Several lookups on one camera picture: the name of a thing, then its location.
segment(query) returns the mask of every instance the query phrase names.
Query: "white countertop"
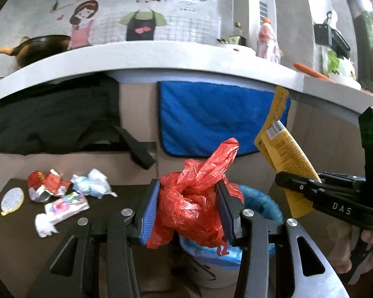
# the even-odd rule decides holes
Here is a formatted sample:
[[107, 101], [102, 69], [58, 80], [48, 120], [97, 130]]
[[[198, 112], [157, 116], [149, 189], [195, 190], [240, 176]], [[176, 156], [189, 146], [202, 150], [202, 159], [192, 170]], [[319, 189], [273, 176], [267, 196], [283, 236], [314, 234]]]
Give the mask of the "white countertop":
[[324, 100], [357, 114], [373, 106], [373, 95], [307, 77], [287, 67], [255, 57], [249, 52], [173, 41], [108, 43], [43, 59], [2, 79], [0, 99], [45, 82], [121, 69], [181, 69], [234, 75], [280, 85], [297, 94]]

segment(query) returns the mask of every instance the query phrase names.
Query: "plastic bottle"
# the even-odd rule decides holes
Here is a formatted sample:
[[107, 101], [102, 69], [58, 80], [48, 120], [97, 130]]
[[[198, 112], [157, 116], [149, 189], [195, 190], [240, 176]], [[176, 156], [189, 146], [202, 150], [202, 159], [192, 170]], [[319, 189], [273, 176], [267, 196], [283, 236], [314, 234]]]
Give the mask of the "plastic bottle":
[[271, 26], [271, 21], [268, 18], [263, 19], [257, 40], [257, 56], [280, 63], [280, 53], [277, 36]]

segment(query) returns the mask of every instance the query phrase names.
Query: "blue towel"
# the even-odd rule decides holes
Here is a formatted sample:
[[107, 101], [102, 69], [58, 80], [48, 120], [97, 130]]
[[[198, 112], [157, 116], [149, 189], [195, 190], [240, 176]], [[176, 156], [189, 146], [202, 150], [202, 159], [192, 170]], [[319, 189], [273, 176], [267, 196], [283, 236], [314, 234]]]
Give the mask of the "blue towel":
[[[177, 157], [209, 157], [235, 138], [238, 156], [258, 152], [254, 139], [274, 93], [204, 82], [159, 83], [159, 129], [164, 151]], [[281, 122], [286, 126], [290, 99]]]

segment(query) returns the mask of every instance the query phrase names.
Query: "pink apron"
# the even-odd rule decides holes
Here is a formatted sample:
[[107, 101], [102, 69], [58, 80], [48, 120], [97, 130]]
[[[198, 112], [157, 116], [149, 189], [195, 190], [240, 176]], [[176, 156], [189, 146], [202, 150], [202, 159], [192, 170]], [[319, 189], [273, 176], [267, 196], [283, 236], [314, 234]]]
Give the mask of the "pink apron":
[[87, 27], [82, 29], [76, 29], [76, 26], [72, 28], [72, 37], [71, 37], [71, 47], [70, 49], [75, 49], [83, 46], [90, 45], [88, 39], [90, 38], [90, 30], [94, 20], [90, 20]]

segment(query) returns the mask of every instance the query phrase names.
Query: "human hand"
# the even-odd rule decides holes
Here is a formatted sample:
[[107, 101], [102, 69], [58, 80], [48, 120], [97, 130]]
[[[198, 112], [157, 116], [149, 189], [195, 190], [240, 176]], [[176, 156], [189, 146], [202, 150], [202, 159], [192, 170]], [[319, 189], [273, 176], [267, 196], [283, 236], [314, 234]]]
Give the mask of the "human hand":
[[[352, 226], [340, 220], [334, 220], [327, 226], [330, 238], [336, 242], [332, 252], [328, 255], [327, 260], [337, 273], [347, 273], [352, 268], [350, 260], [351, 255], [351, 234]], [[361, 234], [362, 241], [373, 244], [373, 230], [364, 230]], [[362, 273], [369, 272], [373, 269], [373, 253], [369, 257], [367, 264], [364, 266]]]

